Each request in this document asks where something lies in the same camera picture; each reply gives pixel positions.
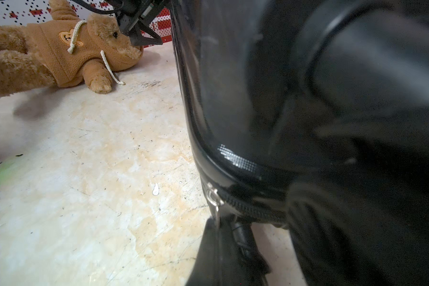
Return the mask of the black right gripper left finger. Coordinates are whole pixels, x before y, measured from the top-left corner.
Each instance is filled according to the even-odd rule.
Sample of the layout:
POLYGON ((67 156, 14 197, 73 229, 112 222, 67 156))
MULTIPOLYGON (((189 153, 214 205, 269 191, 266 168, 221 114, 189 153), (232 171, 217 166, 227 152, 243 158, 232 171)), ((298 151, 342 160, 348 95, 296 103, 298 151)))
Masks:
POLYGON ((220 285, 220 232, 213 218, 206 222, 199 251, 186 286, 220 285))

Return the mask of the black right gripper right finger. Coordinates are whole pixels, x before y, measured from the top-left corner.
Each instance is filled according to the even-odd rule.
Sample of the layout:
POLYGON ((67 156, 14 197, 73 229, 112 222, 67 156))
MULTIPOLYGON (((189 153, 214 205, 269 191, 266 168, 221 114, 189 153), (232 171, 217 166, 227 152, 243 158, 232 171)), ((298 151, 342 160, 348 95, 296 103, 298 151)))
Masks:
POLYGON ((248 282, 242 282, 242 286, 268 286, 266 275, 271 269, 258 249, 251 222, 233 214, 225 219, 229 223, 234 246, 240 255, 240 265, 247 271, 248 282))

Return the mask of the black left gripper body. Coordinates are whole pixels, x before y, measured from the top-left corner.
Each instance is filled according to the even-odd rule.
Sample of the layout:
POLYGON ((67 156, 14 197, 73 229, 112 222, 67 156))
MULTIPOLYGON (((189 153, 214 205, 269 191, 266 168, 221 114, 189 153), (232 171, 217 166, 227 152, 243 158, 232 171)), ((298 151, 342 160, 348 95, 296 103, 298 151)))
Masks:
POLYGON ((133 46, 162 45, 163 41, 150 27, 151 22, 169 8, 169 0, 122 1, 122 8, 115 13, 119 29, 133 46))

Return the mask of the silver zipper pull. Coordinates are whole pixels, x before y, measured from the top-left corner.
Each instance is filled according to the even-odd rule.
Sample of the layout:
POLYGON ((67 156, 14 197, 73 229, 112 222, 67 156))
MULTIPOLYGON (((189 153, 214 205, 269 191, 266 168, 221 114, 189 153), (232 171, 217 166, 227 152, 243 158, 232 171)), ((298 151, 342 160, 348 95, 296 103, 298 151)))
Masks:
POLYGON ((218 189, 215 188, 210 182, 206 184, 206 200, 210 204, 210 211, 214 219, 214 225, 217 229, 220 227, 220 208, 225 204, 218 189))

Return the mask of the black hard-shell suitcase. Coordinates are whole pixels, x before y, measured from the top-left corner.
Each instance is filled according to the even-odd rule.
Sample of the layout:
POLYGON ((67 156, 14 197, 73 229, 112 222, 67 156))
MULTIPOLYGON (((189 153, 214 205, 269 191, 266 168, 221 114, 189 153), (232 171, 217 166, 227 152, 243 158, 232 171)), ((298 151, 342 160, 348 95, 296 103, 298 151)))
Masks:
POLYGON ((220 286, 229 223, 285 228, 309 286, 429 286, 429 1, 172 1, 220 286))

